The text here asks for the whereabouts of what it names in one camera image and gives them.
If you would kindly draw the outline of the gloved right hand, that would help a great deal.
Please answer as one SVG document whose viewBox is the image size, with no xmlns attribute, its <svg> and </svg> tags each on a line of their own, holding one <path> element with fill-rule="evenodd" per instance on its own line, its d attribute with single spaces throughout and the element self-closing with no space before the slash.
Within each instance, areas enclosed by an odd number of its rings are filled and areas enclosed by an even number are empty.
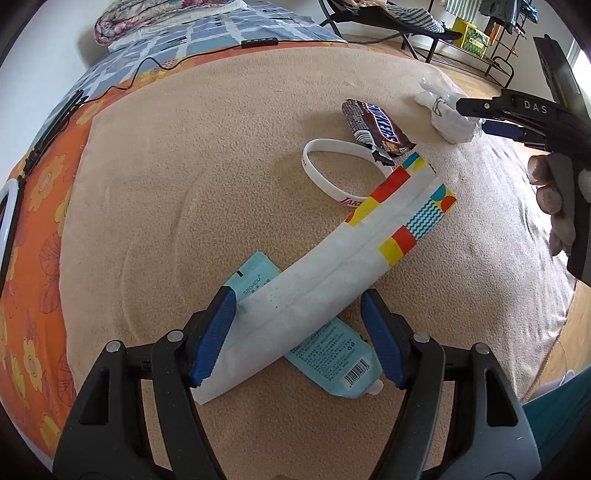
<svg viewBox="0 0 591 480">
<path fill-rule="evenodd" d="M 539 208 L 551 217 L 549 249 L 552 256 L 563 252 L 572 256 L 575 241 L 590 240 L 590 170 L 582 169 L 574 177 L 572 160 L 562 154 L 534 155 L 528 161 L 528 177 L 537 188 Z M 586 202 L 587 219 L 575 221 L 575 200 L 580 194 Z"/>
</svg>

